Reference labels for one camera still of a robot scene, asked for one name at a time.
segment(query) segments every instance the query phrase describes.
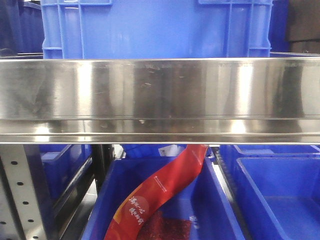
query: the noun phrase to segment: reflective metal surface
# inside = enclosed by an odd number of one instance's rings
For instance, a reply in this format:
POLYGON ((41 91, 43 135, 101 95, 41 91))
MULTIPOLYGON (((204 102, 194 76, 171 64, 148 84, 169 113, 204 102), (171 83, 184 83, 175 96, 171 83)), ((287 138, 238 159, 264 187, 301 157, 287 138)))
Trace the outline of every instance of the reflective metal surface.
POLYGON ((24 239, 58 239, 39 147, 0 145, 0 157, 23 228, 24 239))
POLYGON ((0 61, 1 143, 320 142, 320 57, 0 61))
POLYGON ((0 159, 0 239, 24 240, 25 235, 0 159))

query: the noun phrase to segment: red snack package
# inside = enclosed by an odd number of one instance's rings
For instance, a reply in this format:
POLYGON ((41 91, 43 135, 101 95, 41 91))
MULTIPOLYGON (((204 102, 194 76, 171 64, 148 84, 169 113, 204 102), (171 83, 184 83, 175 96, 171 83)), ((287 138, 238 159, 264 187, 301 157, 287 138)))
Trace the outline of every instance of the red snack package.
POLYGON ((104 240, 136 240, 153 213, 199 175, 206 151, 206 145, 190 144, 141 183, 117 209, 104 240))

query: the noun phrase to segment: metal shelf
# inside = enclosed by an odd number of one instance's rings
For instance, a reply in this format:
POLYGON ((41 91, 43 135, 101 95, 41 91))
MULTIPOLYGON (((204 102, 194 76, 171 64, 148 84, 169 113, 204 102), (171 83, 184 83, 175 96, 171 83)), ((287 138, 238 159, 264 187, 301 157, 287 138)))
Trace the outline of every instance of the metal shelf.
POLYGON ((1 60, 0 143, 320 142, 320 57, 1 60))

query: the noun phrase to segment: blue storage bin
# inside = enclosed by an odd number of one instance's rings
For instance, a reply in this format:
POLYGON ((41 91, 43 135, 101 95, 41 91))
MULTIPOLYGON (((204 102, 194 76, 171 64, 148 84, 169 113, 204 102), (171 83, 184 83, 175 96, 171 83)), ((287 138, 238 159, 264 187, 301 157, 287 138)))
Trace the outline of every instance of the blue storage bin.
POLYGON ((39 148, 50 195, 55 200, 69 183, 71 145, 39 145, 39 148))
POLYGON ((219 152, 227 172, 235 181, 238 158, 320 157, 320 148, 315 145, 221 145, 219 152))
POLYGON ((40 5, 22 1, 19 16, 22 38, 19 53, 42 53, 45 32, 40 5))
MULTIPOLYGON (((103 240, 116 210, 145 179, 174 157, 122 159, 112 163, 89 218, 82 240, 103 240)), ((229 201, 205 159, 198 178, 165 203, 160 210, 167 218, 195 220, 190 240, 244 240, 229 201)))
POLYGON ((88 144, 41 144, 39 149, 50 195, 57 199, 90 156, 91 147, 88 144))
POLYGON ((289 52, 286 40, 289 0, 273 0, 269 39, 273 52, 289 52))
MULTIPOLYGON (((6 9, 8 14, 9 25, 2 30, 12 34, 11 48, 14 49, 11 50, 17 53, 41 53, 45 34, 40 5, 23 0, 5 0, 5 6, 1 7, 1 11, 6 9)), ((0 48, 7 47, 1 41, 0 48)))
MULTIPOLYGON (((168 152, 163 149, 173 144, 121 144, 125 151, 125 157, 128 159, 137 159, 143 157, 166 157, 168 152)), ((182 150, 186 148, 186 144, 177 144, 182 150)))
POLYGON ((239 158, 237 202, 255 240, 318 240, 320 159, 239 158))
POLYGON ((41 0, 44 58, 268 57, 272 0, 41 0))

